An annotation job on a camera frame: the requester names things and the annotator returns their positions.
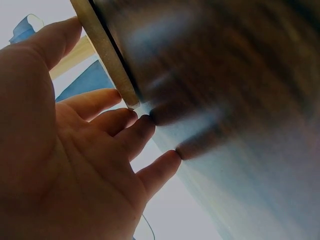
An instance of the finger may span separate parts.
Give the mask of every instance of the finger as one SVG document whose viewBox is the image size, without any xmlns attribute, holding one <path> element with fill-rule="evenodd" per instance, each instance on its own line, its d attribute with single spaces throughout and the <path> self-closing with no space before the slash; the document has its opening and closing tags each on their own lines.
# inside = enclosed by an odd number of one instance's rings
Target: finger
<svg viewBox="0 0 320 240">
<path fill-rule="evenodd" d="M 48 70 L 51 70 L 74 48 L 81 32 L 82 26 L 78 18 L 73 17 L 45 26 L 23 44 L 27 44 L 40 55 Z"/>
<path fill-rule="evenodd" d="M 149 200 L 176 174 L 180 164 L 180 156 L 172 150 L 136 174 L 143 183 Z"/>
<path fill-rule="evenodd" d="M 117 90 L 104 88 L 70 97 L 57 104 L 68 105 L 82 119 L 88 121 L 120 102 L 121 97 Z"/>
<path fill-rule="evenodd" d="M 147 115 L 142 116 L 131 127 L 115 136 L 125 147 L 129 160 L 138 156 L 155 133 L 155 124 Z"/>
<path fill-rule="evenodd" d="M 91 121 L 91 124 L 114 137 L 123 129 L 131 126 L 138 115 L 127 108 L 106 111 Z"/>
</svg>

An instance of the blue fabric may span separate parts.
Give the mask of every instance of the blue fabric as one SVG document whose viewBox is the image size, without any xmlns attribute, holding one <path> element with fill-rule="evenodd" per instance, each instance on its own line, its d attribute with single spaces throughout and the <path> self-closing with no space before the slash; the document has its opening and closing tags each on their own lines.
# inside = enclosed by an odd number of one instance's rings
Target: blue fabric
<svg viewBox="0 0 320 240">
<path fill-rule="evenodd" d="M 95 61 L 55 100 L 57 103 L 74 95 L 98 89 L 113 89 L 114 85 L 100 62 Z"/>
<path fill-rule="evenodd" d="M 13 38 L 11 38 L 9 42 L 10 44 L 22 42 L 35 33 L 34 28 L 28 22 L 28 16 L 26 16 L 13 30 Z"/>
</svg>

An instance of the hand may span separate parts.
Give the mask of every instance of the hand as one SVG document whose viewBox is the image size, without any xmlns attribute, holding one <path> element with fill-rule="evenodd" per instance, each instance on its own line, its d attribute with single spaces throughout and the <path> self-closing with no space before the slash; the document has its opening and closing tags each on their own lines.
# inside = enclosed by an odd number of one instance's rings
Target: hand
<svg viewBox="0 0 320 240">
<path fill-rule="evenodd" d="M 51 70 L 80 38 L 76 18 L 0 51 L 0 234 L 3 239 L 132 240 L 148 200 L 177 171 L 169 151 L 135 174 L 148 116 L 101 89 L 55 104 Z"/>
</svg>

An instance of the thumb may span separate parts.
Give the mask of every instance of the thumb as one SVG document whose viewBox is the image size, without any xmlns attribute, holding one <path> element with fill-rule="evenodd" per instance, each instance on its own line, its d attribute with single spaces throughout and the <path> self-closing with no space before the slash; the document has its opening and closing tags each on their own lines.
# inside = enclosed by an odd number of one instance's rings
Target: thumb
<svg viewBox="0 0 320 240">
<path fill-rule="evenodd" d="M 77 17 L 45 26 L 24 42 L 44 60 L 51 70 L 77 44 L 82 26 Z"/>
</svg>

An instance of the wooden edge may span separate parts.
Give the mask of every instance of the wooden edge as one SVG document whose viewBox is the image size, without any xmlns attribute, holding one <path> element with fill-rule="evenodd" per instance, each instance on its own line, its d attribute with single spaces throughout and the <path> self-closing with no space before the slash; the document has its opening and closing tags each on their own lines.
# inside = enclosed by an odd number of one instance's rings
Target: wooden edge
<svg viewBox="0 0 320 240">
<path fill-rule="evenodd" d="M 70 0 L 100 62 L 129 109 L 140 106 L 135 89 L 88 0 Z"/>
<path fill-rule="evenodd" d="M 82 37 L 73 50 L 50 71 L 51 79 L 57 79 L 62 74 L 82 63 L 94 54 L 96 54 L 96 52 L 87 36 Z"/>
</svg>

